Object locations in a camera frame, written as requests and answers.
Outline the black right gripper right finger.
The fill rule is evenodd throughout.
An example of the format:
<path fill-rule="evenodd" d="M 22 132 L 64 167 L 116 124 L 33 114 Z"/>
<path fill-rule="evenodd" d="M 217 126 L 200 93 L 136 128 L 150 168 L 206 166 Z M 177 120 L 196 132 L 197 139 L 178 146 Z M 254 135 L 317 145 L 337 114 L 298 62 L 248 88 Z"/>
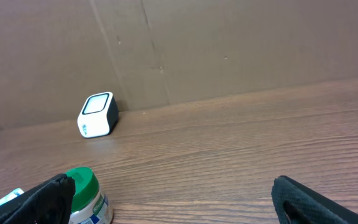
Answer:
<path fill-rule="evenodd" d="M 272 202 L 280 224 L 358 224 L 358 214 L 281 175 L 274 180 Z"/>

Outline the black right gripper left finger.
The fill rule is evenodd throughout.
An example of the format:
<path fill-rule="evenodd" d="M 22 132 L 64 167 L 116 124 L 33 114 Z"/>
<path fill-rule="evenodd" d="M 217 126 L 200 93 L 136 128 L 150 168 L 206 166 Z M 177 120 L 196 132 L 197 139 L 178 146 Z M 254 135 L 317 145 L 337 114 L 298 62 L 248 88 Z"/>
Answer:
<path fill-rule="evenodd" d="M 0 206 L 0 224 L 68 224 L 75 181 L 58 174 Z"/>

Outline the teal tissue pack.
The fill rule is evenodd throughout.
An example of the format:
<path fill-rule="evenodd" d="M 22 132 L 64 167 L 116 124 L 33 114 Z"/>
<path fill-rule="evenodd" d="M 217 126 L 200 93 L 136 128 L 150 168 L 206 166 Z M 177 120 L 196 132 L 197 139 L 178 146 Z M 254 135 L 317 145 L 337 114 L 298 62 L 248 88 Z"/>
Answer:
<path fill-rule="evenodd" d="M 7 203 L 8 201 L 22 195 L 24 191 L 21 188 L 14 189 L 12 192 L 0 198 L 0 206 Z"/>

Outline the green lid jar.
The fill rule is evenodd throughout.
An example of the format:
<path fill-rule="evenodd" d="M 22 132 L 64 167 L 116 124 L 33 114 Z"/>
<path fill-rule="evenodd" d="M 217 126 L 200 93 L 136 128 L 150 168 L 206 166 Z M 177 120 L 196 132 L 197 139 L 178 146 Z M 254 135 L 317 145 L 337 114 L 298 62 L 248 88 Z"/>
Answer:
<path fill-rule="evenodd" d="M 113 209 L 97 177 L 89 167 L 65 172 L 75 181 L 69 224 L 111 224 Z"/>

